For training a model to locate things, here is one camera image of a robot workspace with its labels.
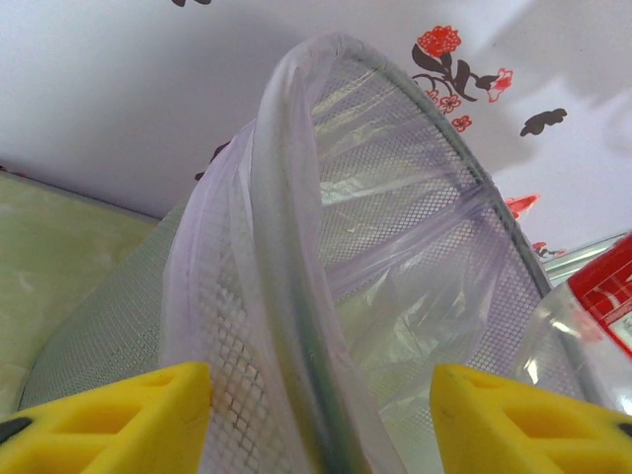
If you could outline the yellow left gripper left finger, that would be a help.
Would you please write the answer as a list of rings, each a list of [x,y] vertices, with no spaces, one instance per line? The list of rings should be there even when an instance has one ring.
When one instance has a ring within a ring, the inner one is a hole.
[[[4,473],[195,473],[209,367],[172,365],[22,410],[1,423]]]

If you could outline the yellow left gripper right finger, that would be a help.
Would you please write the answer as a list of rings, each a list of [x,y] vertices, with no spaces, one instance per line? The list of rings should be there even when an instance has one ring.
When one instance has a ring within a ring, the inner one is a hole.
[[[446,473],[628,473],[631,418],[458,364],[434,369],[434,433]]]

